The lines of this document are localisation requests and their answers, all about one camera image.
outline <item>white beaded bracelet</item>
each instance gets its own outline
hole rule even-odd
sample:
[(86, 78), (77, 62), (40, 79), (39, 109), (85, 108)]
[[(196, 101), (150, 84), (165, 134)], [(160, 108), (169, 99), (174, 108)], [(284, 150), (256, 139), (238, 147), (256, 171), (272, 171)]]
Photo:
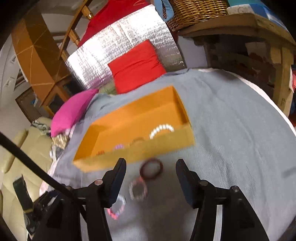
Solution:
[[(135, 185), (137, 185), (137, 184), (141, 184), (143, 186), (143, 192), (138, 196), (134, 196), (133, 187)], [(141, 176), (136, 178), (135, 180), (133, 180), (130, 183), (130, 185), (129, 185), (129, 193), (130, 193), (131, 200), (143, 201), (145, 199), (145, 197), (148, 194), (148, 189), (147, 189), (147, 186), (146, 186), (146, 183), (145, 183), (144, 179)]]
[(169, 124), (159, 125), (155, 129), (153, 129), (153, 131), (150, 133), (150, 135), (149, 135), (150, 139), (153, 139), (154, 136), (162, 130), (169, 130), (169, 131), (173, 132), (174, 128)]

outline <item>orange box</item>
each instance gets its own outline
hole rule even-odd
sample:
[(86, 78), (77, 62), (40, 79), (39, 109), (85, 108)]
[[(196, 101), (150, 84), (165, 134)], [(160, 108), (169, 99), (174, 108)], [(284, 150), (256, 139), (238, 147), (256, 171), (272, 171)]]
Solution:
[[(169, 124), (174, 132), (151, 131)], [(122, 144), (123, 149), (114, 149)], [(84, 172), (114, 167), (119, 158), (127, 163), (145, 160), (194, 144), (184, 105), (173, 86), (144, 96), (99, 118), (88, 128), (73, 164)]]

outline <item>black cable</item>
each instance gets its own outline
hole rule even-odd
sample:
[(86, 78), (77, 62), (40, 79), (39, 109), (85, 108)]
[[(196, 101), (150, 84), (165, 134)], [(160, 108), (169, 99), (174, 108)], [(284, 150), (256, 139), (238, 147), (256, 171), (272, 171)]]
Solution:
[(5, 241), (17, 241), (15, 236), (13, 236), (12, 232), (10, 231), (9, 227), (5, 223), (3, 217), (0, 215), (0, 240)]
[(74, 194), (66, 189), (63, 185), (58, 183), (55, 179), (49, 176), (45, 171), (43, 171), (30, 157), (26, 155), (16, 144), (14, 144), (11, 140), (9, 140), (5, 135), (0, 132), (0, 145), (11, 152), (17, 159), (19, 159), (27, 168), (29, 168), (32, 172), (34, 172), (38, 177), (40, 177), (43, 181), (48, 183), (54, 189), (58, 190), (66, 197), (73, 200), (80, 209), (80, 213), (84, 220), (86, 221), (86, 211), (79, 199), (74, 196)]

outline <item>wooden chair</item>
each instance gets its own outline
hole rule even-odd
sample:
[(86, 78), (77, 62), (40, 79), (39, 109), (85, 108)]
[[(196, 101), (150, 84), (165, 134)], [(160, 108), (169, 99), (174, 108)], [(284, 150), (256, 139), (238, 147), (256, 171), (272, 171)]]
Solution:
[(83, 3), (78, 8), (76, 14), (74, 15), (68, 30), (65, 34), (64, 40), (62, 42), (59, 57), (62, 58), (64, 61), (66, 61), (69, 57), (69, 53), (67, 52), (67, 47), (69, 44), (69, 41), (71, 40), (73, 43), (76, 44), (76, 46), (80, 43), (80, 38), (78, 34), (75, 31), (75, 28), (79, 22), (79, 20), (82, 18), (82, 16), (85, 16), (87, 19), (91, 20), (93, 17), (92, 12), (88, 8), (88, 6), (91, 4), (92, 0), (84, 0)]
[(249, 80), (250, 75), (241, 69), (221, 64), (214, 56), (236, 60), (249, 68), (252, 66), (266, 68), (266, 66), (241, 54), (215, 50), (216, 41), (212, 36), (242, 35), (256, 37), (266, 42), (269, 46), (269, 58), (275, 68), (274, 89), (271, 90), (272, 100), (285, 115), (289, 115), (293, 97), (293, 92), (289, 89), (290, 69), (294, 62), (293, 53), (296, 42), (284, 28), (259, 15), (244, 13), (212, 18), (182, 29), (178, 34), (184, 38), (193, 38), (196, 45), (199, 45), (202, 39), (209, 67), (229, 70)]

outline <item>reflective foil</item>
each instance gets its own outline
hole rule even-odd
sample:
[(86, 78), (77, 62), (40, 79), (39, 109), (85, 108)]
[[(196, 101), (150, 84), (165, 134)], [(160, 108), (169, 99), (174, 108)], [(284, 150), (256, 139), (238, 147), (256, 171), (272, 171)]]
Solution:
[(154, 45), (167, 72), (185, 68), (168, 27), (153, 5), (131, 13), (95, 34), (70, 55), (66, 64), (85, 89), (97, 88), (113, 80), (108, 63), (147, 39)]

